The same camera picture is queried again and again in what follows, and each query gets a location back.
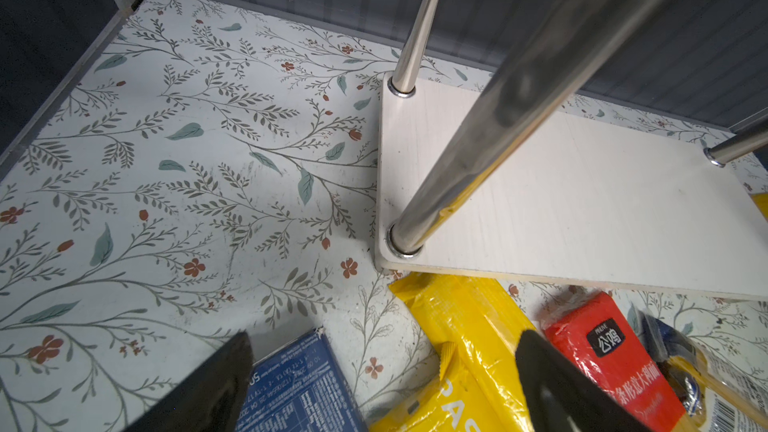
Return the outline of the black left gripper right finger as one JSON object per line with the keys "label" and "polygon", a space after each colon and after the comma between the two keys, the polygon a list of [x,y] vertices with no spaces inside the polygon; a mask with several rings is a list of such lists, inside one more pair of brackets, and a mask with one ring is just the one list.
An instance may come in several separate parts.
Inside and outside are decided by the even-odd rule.
{"label": "black left gripper right finger", "polygon": [[521,334],[515,361],[536,432],[647,429],[538,332]]}

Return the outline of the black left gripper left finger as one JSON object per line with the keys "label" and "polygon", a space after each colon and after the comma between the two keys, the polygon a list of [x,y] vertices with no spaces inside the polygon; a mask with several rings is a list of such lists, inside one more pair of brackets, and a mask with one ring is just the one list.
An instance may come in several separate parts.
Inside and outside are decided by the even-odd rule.
{"label": "black left gripper left finger", "polygon": [[129,431],[233,431],[253,369],[249,337],[239,332],[131,423]]}

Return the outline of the red spaghetti bag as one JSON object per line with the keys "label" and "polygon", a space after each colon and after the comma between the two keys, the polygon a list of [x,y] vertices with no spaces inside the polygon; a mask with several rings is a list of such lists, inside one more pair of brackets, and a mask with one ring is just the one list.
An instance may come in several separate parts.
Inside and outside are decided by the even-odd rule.
{"label": "red spaghetti bag", "polygon": [[547,340],[652,431],[695,431],[659,367],[606,292],[577,294],[540,320]]}

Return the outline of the dark blue clear spaghetti bag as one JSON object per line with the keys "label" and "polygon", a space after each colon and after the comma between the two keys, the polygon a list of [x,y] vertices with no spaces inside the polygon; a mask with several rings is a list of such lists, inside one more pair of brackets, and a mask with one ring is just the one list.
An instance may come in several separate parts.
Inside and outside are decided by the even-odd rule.
{"label": "dark blue clear spaghetti bag", "polygon": [[661,320],[641,313],[639,338],[700,431],[765,431],[767,389]]}

